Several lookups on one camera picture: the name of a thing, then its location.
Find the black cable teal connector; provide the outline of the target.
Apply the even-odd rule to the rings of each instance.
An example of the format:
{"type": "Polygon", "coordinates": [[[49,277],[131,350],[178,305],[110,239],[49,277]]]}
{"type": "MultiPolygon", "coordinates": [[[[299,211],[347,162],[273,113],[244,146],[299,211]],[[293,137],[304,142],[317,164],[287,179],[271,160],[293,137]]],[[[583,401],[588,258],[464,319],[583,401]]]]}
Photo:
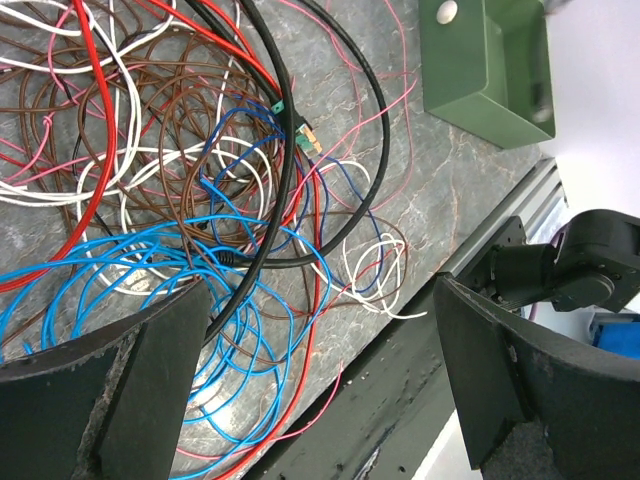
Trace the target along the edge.
{"type": "Polygon", "coordinates": [[[284,142],[284,158],[282,164],[282,175],[281,175],[281,187],[276,197],[276,201],[274,204],[274,210],[272,219],[269,222],[265,236],[263,238],[262,244],[257,251],[256,255],[251,259],[239,258],[236,261],[237,266],[245,267],[247,269],[241,283],[237,287],[236,291],[232,295],[231,299],[225,305],[223,310],[218,314],[214,320],[211,321],[210,325],[206,329],[204,342],[211,342],[222,330],[225,324],[230,319],[231,315],[236,312],[236,310],[240,307],[241,302],[245,299],[249,290],[254,285],[257,280],[257,276],[261,273],[262,270],[283,270],[283,269],[292,269],[303,267],[309,264],[312,264],[316,261],[322,260],[325,255],[331,253],[357,226],[360,222],[361,218],[368,213],[370,206],[382,185],[384,180],[387,167],[389,164],[389,155],[390,155],[390,143],[391,143],[391,129],[390,129],[390,120],[387,109],[387,104],[384,98],[383,91],[379,84],[379,81],[369,64],[369,61],[361,52],[356,42],[352,39],[352,37],[348,34],[348,32],[317,2],[315,1],[304,1],[302,5],[310,10],[314,15],[318,16],[327,26],[329,26],[330,30],[332,30],[344,43],[344,45],[350,50],[354,59],[359,63],[360,67],[363,70],[371,89],[374,93],[376,101],[379,107],[380,119],[382,123],[382,147],[381,147],[381,158],[379,161],[379,167],[374,177],[374,180],[371,183],[371,187],[361,201],[358,209],[352,214],[351,218],[348,222],[339,230],[336,235],[323,247],[320,249],[320,252],[317,254],[308,254],[299,258],[275,258],[271,259],[269,254],[271,252],[271,248],[276,239],[283,215],[285,213],[285,202],[287,198],[287,192],[290,187],[291,179],[293,177],[293,173],[295,170],[295,139],[294,139],[294,113],[295,113],[295,103],[293,100],[293,96],[291,93],[291,84],[288,72],[286,70],[285,63],[281,57],[280,51],[276,45],[276,42],[264,21],[261,13],[258,11],[255,3],[252,1],[243,1],[241,5],[244,7],[246,14],[250,20],[250,22],[254,25],[257,33],[259,34],[264,46],[266,47],[267,53],[272,61],[272,64],[275,68],[275,73],[277,75],[279,85],[283,89],[282,98],[284,101],[284,133],[285,133],[285,142],[284,142]]]}

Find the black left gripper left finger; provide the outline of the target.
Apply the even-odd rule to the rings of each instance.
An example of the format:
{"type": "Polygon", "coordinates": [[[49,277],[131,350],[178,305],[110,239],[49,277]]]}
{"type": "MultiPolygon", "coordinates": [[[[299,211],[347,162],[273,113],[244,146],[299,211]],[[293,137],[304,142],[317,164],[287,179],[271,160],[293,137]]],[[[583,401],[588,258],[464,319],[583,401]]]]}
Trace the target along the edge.
{"type": "Polygon", "coordinates": [[[210,306],[197,282],[2,364],[2,478],[168,478],[210,306]]]}

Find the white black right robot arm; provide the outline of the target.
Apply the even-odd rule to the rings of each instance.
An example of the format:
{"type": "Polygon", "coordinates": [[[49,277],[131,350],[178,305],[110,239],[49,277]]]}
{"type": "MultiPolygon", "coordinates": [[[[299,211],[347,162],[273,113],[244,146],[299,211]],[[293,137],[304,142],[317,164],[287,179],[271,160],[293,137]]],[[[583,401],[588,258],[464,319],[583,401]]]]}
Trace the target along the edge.
{"type": "Polygon", "coordinates": [[[558,243],[496,247],[489,291],[513,310],[549,302],[557,312],[623,310],[639,294],[639,219],[596,209],[573,217],[558,243]]]}

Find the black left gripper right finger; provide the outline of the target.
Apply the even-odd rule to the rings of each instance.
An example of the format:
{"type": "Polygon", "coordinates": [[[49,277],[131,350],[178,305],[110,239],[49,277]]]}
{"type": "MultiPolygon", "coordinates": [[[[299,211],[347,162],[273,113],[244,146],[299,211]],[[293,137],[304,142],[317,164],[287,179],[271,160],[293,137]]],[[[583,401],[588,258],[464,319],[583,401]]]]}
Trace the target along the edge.
{"type": "Polygon", "coordinates": [[[452,277],[433,294],[470,466],[486,479],[636,479],[639,363],[514,315],[452,277]]]}

